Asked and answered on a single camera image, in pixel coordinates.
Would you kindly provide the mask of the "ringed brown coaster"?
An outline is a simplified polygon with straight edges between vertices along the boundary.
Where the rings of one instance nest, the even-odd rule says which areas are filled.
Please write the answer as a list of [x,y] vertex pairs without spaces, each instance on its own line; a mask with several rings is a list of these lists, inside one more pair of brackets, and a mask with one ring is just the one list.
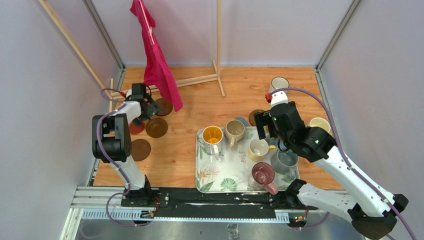
[[164,98],[159,98],[155,102],[160,108],[160,110],[155,114],[156,116],[164,117],[172,112],[173,104],[171,102],[166,101]]

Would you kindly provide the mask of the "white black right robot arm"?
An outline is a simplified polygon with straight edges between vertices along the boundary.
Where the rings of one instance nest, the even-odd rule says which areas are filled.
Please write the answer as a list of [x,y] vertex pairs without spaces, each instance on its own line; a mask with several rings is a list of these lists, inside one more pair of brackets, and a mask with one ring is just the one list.
[[267,126],[271,137],[279,138],[288,150],[329,173],[348,192],[341,195],[295,179],[285,195],[290,208],[305,205],[324,210],[351,223],[357,232],[371,240],[379,240],[394,229],[408,199],[372,181],[342,155],[335,138],[324,129],[305,126],[294,101],[257,112],[254,119],[260,139],[265,138]]

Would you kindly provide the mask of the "cream white mug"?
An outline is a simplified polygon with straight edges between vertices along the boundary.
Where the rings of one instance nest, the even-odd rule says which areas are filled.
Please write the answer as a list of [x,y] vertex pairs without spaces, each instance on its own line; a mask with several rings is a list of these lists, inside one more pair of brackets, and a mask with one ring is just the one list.
[[321,117],[314,117],[309,122],[310,127],[319,127],[323,130],[325,130],[327,133],[331,132],[331,125],[330,123]]

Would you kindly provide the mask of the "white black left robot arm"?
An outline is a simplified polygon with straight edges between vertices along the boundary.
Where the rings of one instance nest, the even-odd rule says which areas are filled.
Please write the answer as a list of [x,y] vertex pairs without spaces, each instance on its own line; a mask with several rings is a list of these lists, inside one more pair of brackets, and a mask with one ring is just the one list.
[[140,125],[159,111],[150,87],[134,83],[120,107],[92,118],[92,153],[110,165],[124,181],[123,203],[149,206],[153,199],[151,184],[132,157],[130,123]]

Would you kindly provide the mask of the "plain dark brown coaster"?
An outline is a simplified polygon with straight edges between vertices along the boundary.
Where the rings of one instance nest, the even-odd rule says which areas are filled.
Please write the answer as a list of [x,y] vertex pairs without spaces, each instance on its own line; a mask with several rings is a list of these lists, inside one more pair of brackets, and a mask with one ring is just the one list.
[[135,162],[145,160],[151,153],[151,145],[145,139],[136,139],[132,143],[131,155]]

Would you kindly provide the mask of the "amber brown coaster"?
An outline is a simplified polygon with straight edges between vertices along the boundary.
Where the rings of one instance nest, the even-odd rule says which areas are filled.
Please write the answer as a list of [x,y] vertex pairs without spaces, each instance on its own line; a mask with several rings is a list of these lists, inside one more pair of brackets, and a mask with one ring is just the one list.
[[168,131],[168,123],[162,118],[153,118],[146,124],[145,131],[151,138],[163,137]]

